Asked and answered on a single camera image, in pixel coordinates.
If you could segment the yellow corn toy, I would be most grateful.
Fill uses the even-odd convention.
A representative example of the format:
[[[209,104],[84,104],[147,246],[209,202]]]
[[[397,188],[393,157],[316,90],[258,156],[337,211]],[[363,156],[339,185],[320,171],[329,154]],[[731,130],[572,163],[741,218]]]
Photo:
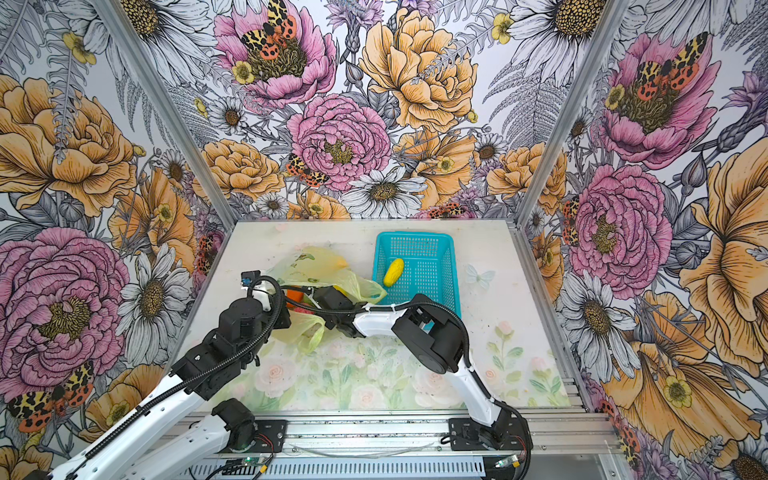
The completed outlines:
[[[394,286],[403,275],[404,269],[405,261],[402,258],[393,260],[384,274],[383,285],[387,288]]]

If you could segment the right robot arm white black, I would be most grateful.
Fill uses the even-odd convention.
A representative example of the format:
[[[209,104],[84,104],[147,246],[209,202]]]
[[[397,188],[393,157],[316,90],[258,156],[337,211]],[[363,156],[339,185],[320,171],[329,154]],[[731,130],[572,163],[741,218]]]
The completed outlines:
[[[451,309],[423,294],[401,304],[355,303],[335,287],[314,289],[310,301],[328,328],[350,338],[396,338],[423,367],[446,377],[474,422],[470,440],[493,450],[532,449],[527,420],[484,385],[471,360],[468,330]]]

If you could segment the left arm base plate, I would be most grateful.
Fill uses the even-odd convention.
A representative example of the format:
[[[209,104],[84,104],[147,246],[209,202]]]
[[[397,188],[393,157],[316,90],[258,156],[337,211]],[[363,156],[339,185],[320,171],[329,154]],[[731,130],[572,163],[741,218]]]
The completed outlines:
[[[244,439],[236,450],[248,454],[281,453],[287,437],[288,422],[285,420],[257,419],[245,427]]]

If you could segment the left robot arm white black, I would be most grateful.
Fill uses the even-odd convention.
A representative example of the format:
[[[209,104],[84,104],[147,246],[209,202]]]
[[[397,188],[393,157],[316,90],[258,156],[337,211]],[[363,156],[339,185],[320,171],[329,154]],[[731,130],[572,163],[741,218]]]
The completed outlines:
[[[186,433],[157,441],[189,413],[237,378],[276,328],[289,325],[285,300],[251,295],[233,301],[218,325],[172,367],[149,396],[101,439],[73,459],[30,479],[165,479],[221,451],[245,452],[266,442],[254,415],[236,399],[216,405]]]

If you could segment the yellow-green plastic bag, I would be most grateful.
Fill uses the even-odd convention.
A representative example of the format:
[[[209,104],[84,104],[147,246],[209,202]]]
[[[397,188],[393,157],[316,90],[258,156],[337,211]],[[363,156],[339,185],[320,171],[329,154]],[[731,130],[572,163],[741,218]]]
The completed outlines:
[[[290,326],[275,330],[273,336],[305,354],[328,338],[358,337],[348,312],[386,297],[380,284],[357,275],[342,256],[322,247],[306,247],[285,257],[267,275],[286,288],[290,319]],[[331,315],[331,310],[347,313]]]

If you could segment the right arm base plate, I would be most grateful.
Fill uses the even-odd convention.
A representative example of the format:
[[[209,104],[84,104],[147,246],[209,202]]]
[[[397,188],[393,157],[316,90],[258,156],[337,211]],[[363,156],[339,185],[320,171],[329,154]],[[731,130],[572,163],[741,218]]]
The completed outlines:
[[[517,418],[488,427],[468,417],[454,417],[448,419],[447,445],[452,451],[523,451],[532,448],[532,440]]]

